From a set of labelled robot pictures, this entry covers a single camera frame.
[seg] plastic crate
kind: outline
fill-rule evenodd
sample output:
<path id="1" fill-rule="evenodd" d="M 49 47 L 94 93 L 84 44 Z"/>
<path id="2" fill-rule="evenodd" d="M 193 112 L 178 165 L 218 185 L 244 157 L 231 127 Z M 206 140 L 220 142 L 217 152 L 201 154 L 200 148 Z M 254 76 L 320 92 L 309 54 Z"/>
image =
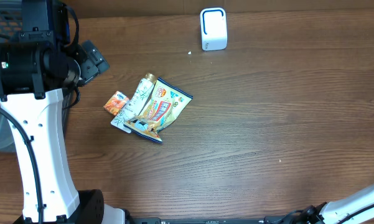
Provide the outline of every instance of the plastic crate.
<path id="1" fill-rule="evenodd" d="M 0 1 L 0 34 L 14 35 L 22 28 L 21 0 Z M 69 105 L 73 94 L 69 94 L 63 100 L 63 107 Z M 62 124 L 65 132 L 65 125 L 69 110 L 62 111 Z M 0 151 L 15 152 L 14 139 L 7 119 L 0 114 Z"/>

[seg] white container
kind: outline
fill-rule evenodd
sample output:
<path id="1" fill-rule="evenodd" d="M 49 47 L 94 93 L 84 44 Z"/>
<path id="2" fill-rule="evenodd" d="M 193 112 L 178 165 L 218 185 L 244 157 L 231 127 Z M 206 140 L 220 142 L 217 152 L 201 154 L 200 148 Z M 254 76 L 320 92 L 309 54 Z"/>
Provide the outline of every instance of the white container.
<path id="1" fill-rule="evenodd" d="M 200 12 L 203 50 L 222 50 L 227 46 L 227 20 L 224 9 L 208 8 Z"/>

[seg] wooden table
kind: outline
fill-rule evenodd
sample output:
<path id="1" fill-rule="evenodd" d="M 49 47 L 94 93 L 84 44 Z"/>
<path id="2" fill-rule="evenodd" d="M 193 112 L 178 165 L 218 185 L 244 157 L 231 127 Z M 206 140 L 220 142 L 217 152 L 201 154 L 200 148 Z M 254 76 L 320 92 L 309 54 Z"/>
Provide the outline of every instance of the wooden table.
<path id="1" fill-rule="evenodd" d="M 101 189 L 135 217 L 252 218 L 374 183 L 374 9 L 227 19 L 228 47 L 216 52 L 202 51 L 198 16 L 80 21 L 111 69 L 70 113 L 77 189 Z M 103 109 L 116 90 L 132 97 L 146 72 L 194 96 L 163 144 L 112 127 Z M 0 153 L 0 223 L 22 203 L 16 155 Z"/>

